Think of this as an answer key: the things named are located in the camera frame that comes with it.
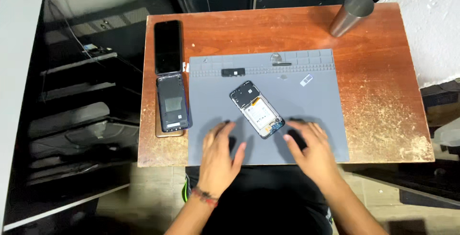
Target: left hand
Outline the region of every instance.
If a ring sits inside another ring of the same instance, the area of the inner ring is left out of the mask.
[[[246,143],[241,143],[232,162],[229,134],[235,123],[220,123],[203,140],[203,158],[198,187],[213,198],[219,198],[236,178],[244,159]]]

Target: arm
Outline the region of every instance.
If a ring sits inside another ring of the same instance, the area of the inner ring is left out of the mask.
[[[197,186],[216,201],[236,178],[244,159],[246,143],[240,144],[234,161],[230,158],[228,136],[234,127],[235,123],[220,123],[203,140]],[[214,206],[200,200],[198,195],[192,195],[165,234],[199,234],[213,210]]]
[[[328,137],[318,124],[288,122],[298,129],[308,147],[300,150],[290,135],[285,135],[296,163],[323,193],[338,228],[348,235],[387,234],[359,201],[339,173]]]

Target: scratched desk surface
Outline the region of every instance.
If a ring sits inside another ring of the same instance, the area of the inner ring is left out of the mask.
[[[191,56],[332,48],[350,163],[434,161],[423,104],[397,3],[340,38],[328,26],[340,6],[258,9],[147,18],[138,166],[186,166],[188,133],[155,136],[153,26],[181,20],[184,62]],[[188,97],[189,74],[183,73]]]

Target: gray silicone repair mat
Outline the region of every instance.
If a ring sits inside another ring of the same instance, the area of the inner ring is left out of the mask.
[[[291,66],[273,66],[273,54],[275,59]],[[245,75],[222,77],[221,70],[228,68],[245,68]],[[305,84],[303,79],[308,74],[313,79]],[[236,122],[230,135],[236,138],[232,158],[239,144],[247,142],[245,165],[295,163],[282,137],[291,127],[285,125],[264,140],[230,99],[230,92],[247,80],[254,83],[284,120],[318,122],[329,136],[336,161],[349,161],[334,58],[332,50],[325,49],[191,57],[189,166],[200,165],[204,136],[225,120]]]

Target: gold phone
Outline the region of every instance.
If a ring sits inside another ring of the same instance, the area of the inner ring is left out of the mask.
[[[179,137],[184,135],[185,130],[181,131],[175,131],[175,132],[167,132],[164,133],[161,130],[161,118],[160,118],[160,107],[158,106],[158,101],[156,103],[156,109],[155,109],[155,136],[158,138],[163,138],[163,137]]]

